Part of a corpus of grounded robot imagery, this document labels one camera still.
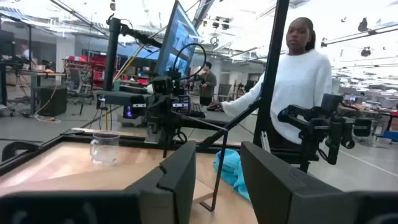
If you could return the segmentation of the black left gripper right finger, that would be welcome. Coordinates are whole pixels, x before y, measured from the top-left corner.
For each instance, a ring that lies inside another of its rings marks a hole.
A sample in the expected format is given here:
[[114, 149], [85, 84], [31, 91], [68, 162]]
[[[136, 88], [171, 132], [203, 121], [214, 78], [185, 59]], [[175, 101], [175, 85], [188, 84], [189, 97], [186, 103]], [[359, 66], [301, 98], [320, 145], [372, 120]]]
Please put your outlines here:
[[244, 182], [258, 224], [337, 224], [339, 190], [257, 145], [241, 143]]

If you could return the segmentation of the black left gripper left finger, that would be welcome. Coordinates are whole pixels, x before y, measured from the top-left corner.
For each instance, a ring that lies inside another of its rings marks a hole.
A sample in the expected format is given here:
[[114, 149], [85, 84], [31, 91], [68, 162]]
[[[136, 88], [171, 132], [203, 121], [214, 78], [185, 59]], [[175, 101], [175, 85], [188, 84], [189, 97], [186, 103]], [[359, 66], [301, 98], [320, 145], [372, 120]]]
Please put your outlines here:
[[132, 194], [124, 224], [189, 224], [196, 180], [196, 142], [188, 141], [145, 176]]

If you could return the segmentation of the clear glass mug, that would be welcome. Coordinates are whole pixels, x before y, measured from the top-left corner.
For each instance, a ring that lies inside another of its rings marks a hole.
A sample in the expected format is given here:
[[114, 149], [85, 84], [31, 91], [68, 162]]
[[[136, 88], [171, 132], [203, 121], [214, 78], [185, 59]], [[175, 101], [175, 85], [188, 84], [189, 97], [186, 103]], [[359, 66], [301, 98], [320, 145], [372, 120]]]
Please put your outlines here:
[[112, 131], [93, 133], [90, 156], [94, 164], [113, 166], [117, 162], [120, 135]]

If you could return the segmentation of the teal cloth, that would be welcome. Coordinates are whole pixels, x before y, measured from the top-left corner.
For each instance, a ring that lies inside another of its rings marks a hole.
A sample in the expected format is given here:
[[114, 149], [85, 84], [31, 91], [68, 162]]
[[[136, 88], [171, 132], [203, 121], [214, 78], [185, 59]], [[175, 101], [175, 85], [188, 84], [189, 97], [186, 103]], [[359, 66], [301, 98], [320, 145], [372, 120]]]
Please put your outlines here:
[[237, 151], [232, 149], [225, 150], [223, 165], [221, 166], [221, 178], [232, 186], [237, 194], [251, 201], [244, 181], [241, 158]]

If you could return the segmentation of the black keyboard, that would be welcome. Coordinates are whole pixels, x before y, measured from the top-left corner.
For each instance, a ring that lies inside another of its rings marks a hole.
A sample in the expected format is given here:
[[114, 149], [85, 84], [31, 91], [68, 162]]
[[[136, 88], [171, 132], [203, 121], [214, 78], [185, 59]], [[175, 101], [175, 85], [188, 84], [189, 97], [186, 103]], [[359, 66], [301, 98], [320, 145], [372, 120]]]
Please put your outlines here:
[[196, 118], [205, 118], [206, 114], [202, 110], [202, 107], [198, 103], [191, 103], [190, 104], [190, 112], [189, 115]]

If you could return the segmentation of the black computer with glowing light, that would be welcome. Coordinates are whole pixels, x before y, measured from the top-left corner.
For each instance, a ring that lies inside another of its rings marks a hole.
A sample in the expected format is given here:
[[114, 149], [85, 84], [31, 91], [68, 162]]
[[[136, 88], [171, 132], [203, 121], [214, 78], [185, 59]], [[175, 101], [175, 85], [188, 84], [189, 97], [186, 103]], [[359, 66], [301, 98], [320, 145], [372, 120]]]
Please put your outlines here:
[[145, 110], [147, 106], [145, 103], [143, 104], [132, 104], [128, 106], [124, 106], [123, 108], [123, 118], [126, 119], [137, 119], [140, 116], [145, 115]]

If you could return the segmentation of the person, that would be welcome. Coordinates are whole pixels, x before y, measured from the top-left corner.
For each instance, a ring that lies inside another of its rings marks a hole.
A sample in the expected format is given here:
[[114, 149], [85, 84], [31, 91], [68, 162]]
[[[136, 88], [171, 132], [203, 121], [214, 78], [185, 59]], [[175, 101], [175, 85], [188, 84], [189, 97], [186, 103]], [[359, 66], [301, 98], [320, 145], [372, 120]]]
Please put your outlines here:
[[212, 64], [206, 62], [203, 67], [204, 73], [196, 76], [193, 81], [200, 82], [200, 104], [208, 106], [214, 97], [215, 86], [217, 84], [216, 76], [211, 71]]
[[295, 149], [302, 140], [300, 130], [280, 122], [277, 115], [289, 105], [303, 108], [320, 106], [332, 90], [331, 63], [315, 50], [316, 34], [307, 17], [293, 20], [286, 34], [288, 52], [279, 59], [270, 108], [272, 126], [267, 131], [270, 147]]

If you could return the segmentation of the red storage shelving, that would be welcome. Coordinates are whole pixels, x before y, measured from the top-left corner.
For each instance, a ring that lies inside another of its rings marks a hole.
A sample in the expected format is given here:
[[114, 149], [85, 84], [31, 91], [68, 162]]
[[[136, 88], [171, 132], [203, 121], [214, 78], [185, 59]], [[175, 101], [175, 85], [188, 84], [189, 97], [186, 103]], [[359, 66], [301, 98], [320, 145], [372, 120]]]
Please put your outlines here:
[[78, 70], [83, 81], [89, 81], [89, 84], [92, 84], [94, 88], [102, 88], [105, 61], [104, 55], [92, 57], [87, 55], [68, 56], [63, 59], [63, 68], [65, 72], [69, 72], [71, 69]]

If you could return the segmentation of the grey office chair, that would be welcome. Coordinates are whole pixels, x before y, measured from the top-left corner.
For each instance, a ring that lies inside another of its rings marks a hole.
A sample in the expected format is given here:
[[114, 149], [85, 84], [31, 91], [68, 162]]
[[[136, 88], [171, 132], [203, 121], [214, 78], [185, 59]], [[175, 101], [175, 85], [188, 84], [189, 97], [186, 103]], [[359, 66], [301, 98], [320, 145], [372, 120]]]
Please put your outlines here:
[[68, 96], [73, 98], [73, 103], [75, 105], [78, 103], [91, 105], [94, 100], [91, 73], [85, 69], [68, 68], [66, 75]]

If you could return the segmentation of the large flat monitor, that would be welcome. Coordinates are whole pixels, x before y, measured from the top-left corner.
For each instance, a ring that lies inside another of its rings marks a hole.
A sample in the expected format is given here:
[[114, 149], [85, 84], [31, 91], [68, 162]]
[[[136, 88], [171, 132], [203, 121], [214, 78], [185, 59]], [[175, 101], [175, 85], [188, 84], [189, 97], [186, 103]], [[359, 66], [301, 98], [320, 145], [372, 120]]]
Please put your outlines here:
[[178, 58], [176, 58], [177, 54], [186, 45], [198, 43], [198, 39], [199, 34], [196, 28], [180, 2], [175, 0], [160, 48], [155, 73], [165, 75], [166, 71], [175, 69], [185, 76], [190, 69], [195, 46], [192, 45], [183, 49]]

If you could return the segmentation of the black monitor stand pole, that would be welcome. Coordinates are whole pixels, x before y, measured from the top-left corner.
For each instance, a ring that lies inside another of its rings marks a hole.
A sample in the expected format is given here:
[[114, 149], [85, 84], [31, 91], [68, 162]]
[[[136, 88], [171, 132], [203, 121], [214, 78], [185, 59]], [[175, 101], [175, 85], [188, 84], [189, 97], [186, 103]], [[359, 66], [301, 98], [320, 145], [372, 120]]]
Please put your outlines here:
[[107, 25], [109, 25], [109, 39], [104, 71], [104, 90], [111, 90], [113, 87], [116, 54], [120, 35], [130, 35], [131, 37], [141, 41], [144, 45], [152, 45], [157, 48], [161, 48], [162, 46], [162, 44], [156, 41], [154, 38], [145, 34], [141, 34], [133, 28], [129, 28], [128, 25], [122, 24], [120, 19], [113, 16], [114, 14], [110, 15], [106, 22]]

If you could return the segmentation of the black box cabinet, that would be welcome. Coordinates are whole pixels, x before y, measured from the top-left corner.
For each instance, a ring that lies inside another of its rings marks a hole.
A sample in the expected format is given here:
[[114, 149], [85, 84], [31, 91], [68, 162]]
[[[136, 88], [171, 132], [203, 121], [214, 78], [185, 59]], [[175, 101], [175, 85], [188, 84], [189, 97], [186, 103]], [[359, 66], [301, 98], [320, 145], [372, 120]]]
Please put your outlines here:
[[41, 116], [55, 117], [67, 110], [67, 88], [65, 85], [43, 86], [37, 90], [39, 94], [39, 111]]

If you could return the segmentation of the black vertical frame post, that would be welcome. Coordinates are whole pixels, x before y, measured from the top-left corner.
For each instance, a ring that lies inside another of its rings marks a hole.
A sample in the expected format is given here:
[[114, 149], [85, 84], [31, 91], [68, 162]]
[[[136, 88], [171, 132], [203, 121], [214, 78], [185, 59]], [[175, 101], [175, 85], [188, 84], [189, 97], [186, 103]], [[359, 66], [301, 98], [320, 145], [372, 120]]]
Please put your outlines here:
[[268, 131], [272, 125], [272, 121], [270, 119], [271, 101], [279, 64], [280, 50], [284, 38], [284, 28], [288, 9], [289, 0], [277, 0], [262, 90], [260, 97], [256, 102], [258, 113], [253, 143], [257, 146], [262, 146], [261, 132]]

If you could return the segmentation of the black curved bracket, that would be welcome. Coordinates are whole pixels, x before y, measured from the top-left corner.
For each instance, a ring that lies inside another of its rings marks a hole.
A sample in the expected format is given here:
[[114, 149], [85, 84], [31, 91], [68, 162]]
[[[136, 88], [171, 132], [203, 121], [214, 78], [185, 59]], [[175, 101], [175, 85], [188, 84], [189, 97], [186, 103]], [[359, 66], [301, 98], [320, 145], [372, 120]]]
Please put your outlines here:
[[27, 141], [14, 141], [3, 147], [2, 150], [2, 161], [6, 161], [10, 158], [17, 156], [17, 151], [25, 150], [28, 152], [36, 151], [41, 148], [40, 145], [33, 142]]

